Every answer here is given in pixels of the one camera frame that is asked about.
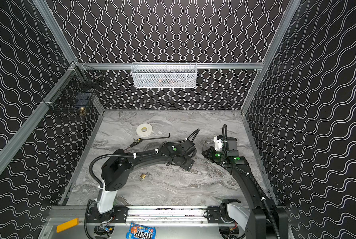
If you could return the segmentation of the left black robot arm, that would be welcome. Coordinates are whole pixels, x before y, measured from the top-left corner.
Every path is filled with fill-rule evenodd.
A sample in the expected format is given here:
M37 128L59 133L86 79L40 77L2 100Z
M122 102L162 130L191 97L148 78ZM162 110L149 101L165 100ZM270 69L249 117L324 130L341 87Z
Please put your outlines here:
M132 171L156 164L178 166L190 171L197 153L194 143L200 129L188 138L178 141L164 141L155 149L141 152L125 152L119 149L112 154L95 158L89 165L89 174L99 185L97 199L89 200L85 211L87 223L109 223L121 219L114 212L117 191L125 186Z

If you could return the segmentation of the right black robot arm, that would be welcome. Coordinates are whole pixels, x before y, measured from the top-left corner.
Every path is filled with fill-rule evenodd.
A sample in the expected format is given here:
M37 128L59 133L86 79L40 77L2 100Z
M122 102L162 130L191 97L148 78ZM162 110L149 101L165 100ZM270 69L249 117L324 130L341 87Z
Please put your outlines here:
M237 182L248 207L239 200L225 199L220 205L221 220L233 224L220 231L225 239L287 239L288 214L263 190L253 175L246 158L239 155L236 139L228 137L228 128L222 126L221 144L202 152L209 161L225 169Z

